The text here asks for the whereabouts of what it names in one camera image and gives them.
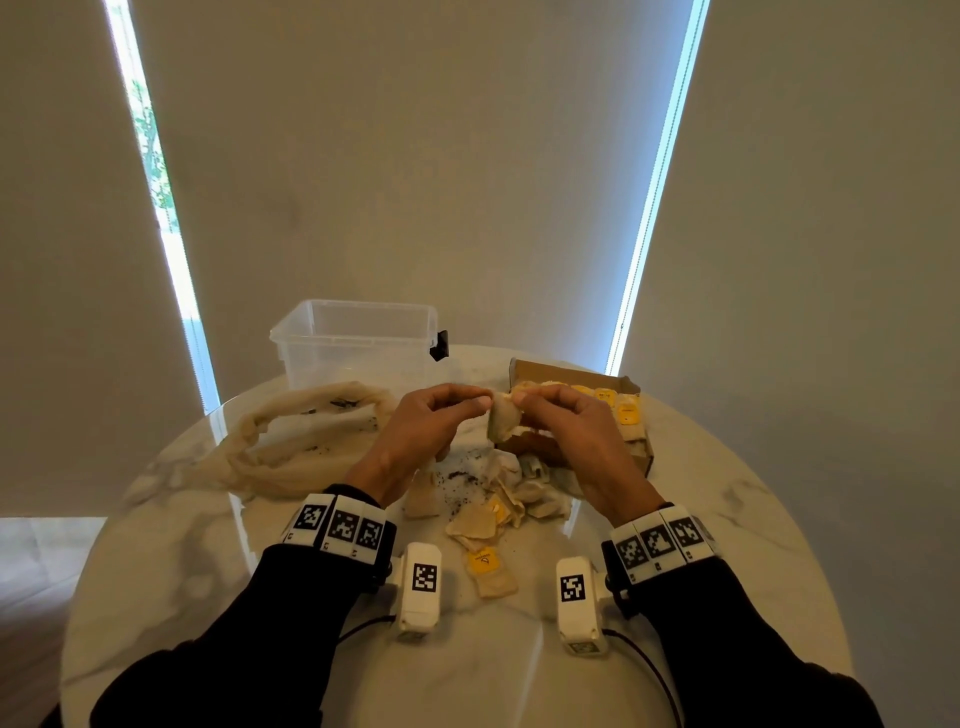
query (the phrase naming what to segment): wire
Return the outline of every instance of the wire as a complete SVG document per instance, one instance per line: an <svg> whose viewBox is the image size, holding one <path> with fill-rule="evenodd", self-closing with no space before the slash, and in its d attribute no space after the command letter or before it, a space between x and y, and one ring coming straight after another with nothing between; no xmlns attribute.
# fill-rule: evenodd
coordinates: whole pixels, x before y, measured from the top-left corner
<svg viewBox="0 0 960 728"><path fill-rule="evenodd" d="M396 621L396 615L384 615L383 617L374 617L373 619L368 619L368 620L365 621L363 624L358 624L358 625L355 626L353 629L351 629L349 632L341 635L341 636L340 636L340 639L337 640L337 644L340 644L340 643L341 643L343 640L345 640L347 637L353 637L353 635L355 635L355 634L356 634L357 632L359 632L361 629L366 629L366 628L369 627L370 625L372 625L372 624L378 624L378 623L381 622L381 621L384 621L384 622L395 622L395 621Z"/></svg>
<svg viewBox="0 0 960 728"><path fill-rule="evenodd" d="M617 637L618 639L623 640L623 642L628 644L636 654L643 658L643 662L647 664L647 667L654 671L654 674L660 681L660 687L663 688L663 691L666 693L666 699L670 701L670 710L673 711L673 720L677 724L677 728L683 728L683 724L680 721L680 710L677 708L677 701L673 699L673 693L670 692L670 689L667 687L666 680L663 679L663 675L660 674L660 671L657 669L657 666L654 665L653 660L647 657L646 652L636 646L636 643L633 640L626 635L620 634L615 629L604 629L603 633L608 637Z"/></svg>

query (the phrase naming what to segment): floor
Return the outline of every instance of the floor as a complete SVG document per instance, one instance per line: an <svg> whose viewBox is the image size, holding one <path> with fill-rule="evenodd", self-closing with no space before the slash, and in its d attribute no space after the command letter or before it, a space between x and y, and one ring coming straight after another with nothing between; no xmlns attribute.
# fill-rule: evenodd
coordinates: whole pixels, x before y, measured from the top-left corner
<svg viewBox="0 0 960 728"><path fill-rule="evenodd" d="M36 728L58 701L70 598L102 518L0 518L0 725Z"/></svg>

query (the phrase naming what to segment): transparent storage box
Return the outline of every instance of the transparent storage box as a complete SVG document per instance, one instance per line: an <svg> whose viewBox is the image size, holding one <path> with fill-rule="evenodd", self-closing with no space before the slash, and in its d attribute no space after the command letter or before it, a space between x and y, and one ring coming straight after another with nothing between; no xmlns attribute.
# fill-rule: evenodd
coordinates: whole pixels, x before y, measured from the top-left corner
<svg viewBox="0 0 960 728"><path fill-rule="evenodd" d="M402 396L426 385L437 309L412 303L300 302L270 330L290 389L356 379Z"/></svg>

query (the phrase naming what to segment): person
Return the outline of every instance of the person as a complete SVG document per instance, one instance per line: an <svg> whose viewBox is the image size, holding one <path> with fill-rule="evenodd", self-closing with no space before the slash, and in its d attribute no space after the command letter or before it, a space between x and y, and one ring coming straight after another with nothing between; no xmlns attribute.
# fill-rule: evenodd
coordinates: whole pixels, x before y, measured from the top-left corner
<svg viewBox="0 0 960 728"><path fill-rule="evenodd" d="M395 502L417 468L447 455L460 423L490 409L491 397L461 384L406 395L344 483L326 492L380 507ZM518 392L514 401L524 424L553 433L586 500L614 527L667 505L634 465L606 404L562 385ZM225 612L197 639L124 670L90 725L320 725L338 638L368 585L363 566L312 546L264 549ZM297 598L284 598L294 584ZM790 650L722 559L666 571L626 592L618 600L625 617L642 614L660 636L687 726L882 725L851 677Z"/></svg>

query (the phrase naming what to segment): black sleeve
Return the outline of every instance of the black sleeve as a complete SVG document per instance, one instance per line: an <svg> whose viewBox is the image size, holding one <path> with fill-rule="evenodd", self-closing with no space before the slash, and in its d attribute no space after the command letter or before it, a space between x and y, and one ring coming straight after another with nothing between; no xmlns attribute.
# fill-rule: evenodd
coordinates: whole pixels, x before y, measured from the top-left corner
<svg viewBox="0 0 960 728"><path fill-rule="evenodd" d="M373 503L348 486L328 492ZM311 546L264 549L250 584L206 632L109 685L91 728L319 726L337 640L370 584L369 567Z"/></svg>
<svg viewBox="0 0 960 728"><path fill-rule="evenodd" d="M615 553L604 550L610 573L622 568ZM642 614L660 635L687 728L882 727L859 683L793 653L725 561L694 562L627 593L628 599L617 600L624 616Z"/></svg>

